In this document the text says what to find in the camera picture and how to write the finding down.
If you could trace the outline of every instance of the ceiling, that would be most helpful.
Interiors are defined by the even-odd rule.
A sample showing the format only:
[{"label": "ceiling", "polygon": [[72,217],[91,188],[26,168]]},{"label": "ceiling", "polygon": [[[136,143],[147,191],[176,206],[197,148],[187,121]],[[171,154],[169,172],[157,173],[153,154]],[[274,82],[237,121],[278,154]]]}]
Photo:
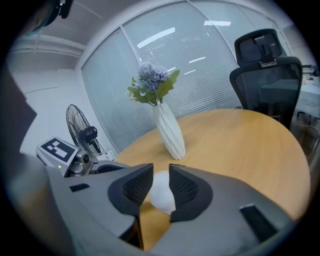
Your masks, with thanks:
[{"label": "ceiling", "polygon": [[[17,39],[9,58],[14,59],[14,63],[17,64],[20,62],[19,59],[24,58],[21,62],[28,63],[30,67],[23,68],[18,65],[23,70],[32,70],[35,61],[37,64],[34,65],[34,69],[38,69],[41,59],[42,69],[46,67],[48,69],[74,69],[93,35],[108,20],[139,1],[74,0],[68,18],[62,19],[61,16],[58,16],[52,24],[44,27],[40,34],[22,36]],[[46,61],[51,59],[55,59],[55,64],[47,65]]]}]

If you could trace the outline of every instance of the black mesh chair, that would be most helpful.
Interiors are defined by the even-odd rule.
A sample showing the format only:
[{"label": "black mesh chair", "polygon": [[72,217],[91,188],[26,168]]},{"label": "black mesh chair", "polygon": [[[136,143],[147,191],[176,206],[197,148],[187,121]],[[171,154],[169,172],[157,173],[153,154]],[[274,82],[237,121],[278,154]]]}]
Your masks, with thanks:
[{"label": "black mesh chair", "polygon": [[300,60],[286,56],[274,29],[248,33],[234,45],[239,68],[231,72],[230,82],[242,108],[290,129],[302,84]]}]

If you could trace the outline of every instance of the window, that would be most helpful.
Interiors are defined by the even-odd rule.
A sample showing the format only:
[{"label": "window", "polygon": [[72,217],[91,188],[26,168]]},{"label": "window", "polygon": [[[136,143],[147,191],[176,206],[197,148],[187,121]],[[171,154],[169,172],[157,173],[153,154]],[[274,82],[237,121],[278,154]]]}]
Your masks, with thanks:
[{"label": "window", "polygon": [[140,61],[151,60],[180,76],[164,97],[176,118],[240,102],[229,75],[236,61],[217,29],[189,3],[158,8],[125,24]]},{"label": "window", "polygon": [[224,36],[234,55],[235,41],[257,30],[244,12],[233,3],[194,1],[193,4],[209,18],[206,25],[215,26]]},{"label": "window", "polygon": [[164,97],[176,118],[240,106],[229,80],[237,63],[215,26],[187,2],[144,13],[111,35],[82,68],[96,114],[118,152],[156,127],[152,107],[129,100],[127,87],[139,64],[151,60],[180,70]]},{"label": "window", "polygon": [[82,68],[91,103],[118,152],[155,128],[150,106],[129,100],[127,87],[137,69],[137,60],[120,30],[111,35]]}]

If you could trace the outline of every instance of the white wall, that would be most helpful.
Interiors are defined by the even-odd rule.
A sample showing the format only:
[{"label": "white wall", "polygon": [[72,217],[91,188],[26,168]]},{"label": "white wall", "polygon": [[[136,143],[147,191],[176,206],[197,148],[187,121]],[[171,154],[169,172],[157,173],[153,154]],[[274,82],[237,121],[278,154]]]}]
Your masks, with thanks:
[{"label": "white wall", "polygon": [[279,29],[290,26],[294,22],[273,0],[227,0],[227,2],[246,6],[273,20]]},{"label": "white wall", "polygon": [[290,44],[292,56],[297,57],[302,65],[312,65],[316,63],[313,53],[296,25],[292,24],[285,27],[283,33]]},{"label": "white wall", "polygon": [[7,62],[11,72],[39,72],[57,69],[74,69],[79,58],[48,52],[9,54]]},{"label": "white wall", "polygon": [[27,103],[37,112],[23,140],[21,152],[34,156],[36,146],[54,136],[73,144],[66,123],[66,110],[74,104],[81,109],[90,125],[97,128],[97,139],[104,150],[116,153],[93,111],[88,95],[80,89],[75,70],[15,72],[14,79],[26,96]]}]

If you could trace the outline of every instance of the table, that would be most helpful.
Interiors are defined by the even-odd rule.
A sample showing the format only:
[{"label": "table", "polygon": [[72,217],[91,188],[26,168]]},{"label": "table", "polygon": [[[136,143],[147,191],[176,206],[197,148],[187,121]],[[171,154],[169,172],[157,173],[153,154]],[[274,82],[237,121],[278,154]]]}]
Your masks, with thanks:
[{"label": "table", "polygon": [[[178,119],[186,149],[174,160],[155,129],[137,139],[116,160],[135,166],[153,163],[154,172],[170,163],[238,178],[281,206],[292,219],[307,208],[310,175],[298,141],[279,122],[258,112],[217,109]],[[147,196],[140,209],[144,249],[149,250],[170,226],[170,216]]]}]

